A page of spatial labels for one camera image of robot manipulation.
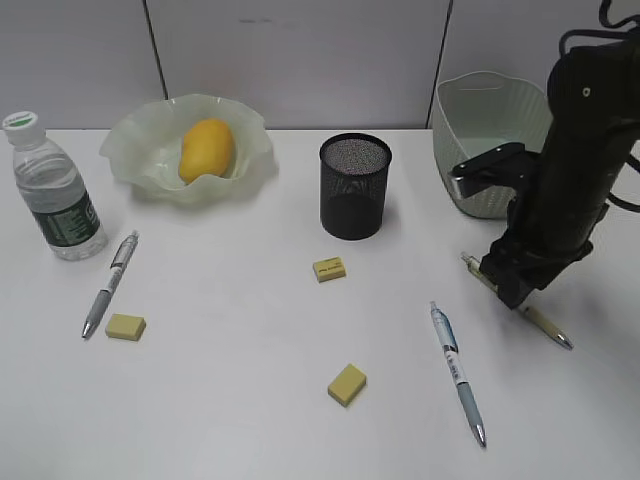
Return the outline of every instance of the silver pen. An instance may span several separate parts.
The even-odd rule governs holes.
[[[484,283],[491,291],[498,293],[498,287],[491,283],[491,281],[480,271],[480,261],[477,258],[465,252],[462,252],[460,256],[462,257],[462,260],[464,260],[464,263],[467,264],[467,269],[471,275]],[[531,305],[520,305],[517,310],[525,320],[533,323],[536,327],[542,330],[545,335],[551,338],[551,340],[567,350],[573,350],[573,343],[569,340],[566,333],[560,330],[556,324],[545,317],[537,308]]]
[[[471,427],[473,436],[482,448],[487,446],[487,435],[484,431],[484,424],[482,423],[482,417],[478,411],[476,400],[473,397],[471,386],[464,374],[462,364],[458,358],[458,343],[456,337],[453,335],[451,324],[447,316],[436,306],[435,302],[431,302],[431,318],[433,319],[433,326],[438,334],[440,345],[444,350],[444,357],[447,359],[447,365],[451,371],[451,376],[456,384],[458,390],[458,397],[462,403],[464,414],[467,416],[467,422]]]
[[[87,319],[84,322],[84,327],[82,327],[82,338],[85,340],[89,340],[95,329],[100,325],[104,312],[107,311],[111,298],[113,297],[116,288],[118,288],[120,279],[122,278],[124,271],[127,269],[129,260],[131,260],[133,251],[137,246],[138,232],[134,230],[131,235],[124,239],[120,244],[120,247],[118,247],[118,251],[111,262],[109,281],[107,282],[107,285],[98,292],[96,299],[93,301],[91,310],[89,310]]]

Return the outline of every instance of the pen tip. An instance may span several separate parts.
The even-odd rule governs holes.
[[[484,432],[484,427],[482,425],[476,425],[472,427],[473,435],[476,437],[476,440],[480,444],[482,448],[487,448],[487,435]]]
[[[573,350],[573,343],[571,342],[571,340],[569,340],[564,335],[560,335],[559,334],[558,335],[558,341],[559,341],[560,345],[562,345],[567,350]]]
[[[91,324],[87,323],[84,325],[84,327],[82,327],[82,338],[84,338],[85,340],[89,340],[90,336],[91,336]]]

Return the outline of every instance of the pen holder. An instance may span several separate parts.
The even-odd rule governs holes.
[[[361,240],[380,229],[391,150],[382,140],[345,133],[320,148],[320,220],[334,237]]]

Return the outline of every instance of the eraser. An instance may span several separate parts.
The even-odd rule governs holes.
[[[349,364],[329,385],[329,395],[340,405],[347,407],[366,384],[367,376]]]
[[[144,318],[114,313],[107,324],[107,337],[137,342],[147,326]]]
[[[313,271],[316,272],[316,277],[320,283],[347,275],[347,271],[344,269],[340,257],[329,258],[328,260],[314,263]]]

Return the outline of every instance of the wall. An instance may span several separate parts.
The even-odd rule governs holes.
[[[546,90],[568,30],[600,28],[601,0],[453,0],[440,69],[446,80],[476,70],[525,78]],[[640,13],[638,0],[614,0],[610,18]]]
[[[107,128],[162,98],[141,1],[8,1],[0,14],[0,116]]]
[[[449,0],[149,0],[170,96],[272,128],[424,127]]]
[[[558,39],[600,0],[453,0],[440,79],[545,87]],[[163,97],[143,0],[23,0],[0,15],[0,117],[109,128]],[[449,0],[148,0],[169,95],[241,100],[276,128],[424,127]],[[639,13],[614,0],[612,17]]]

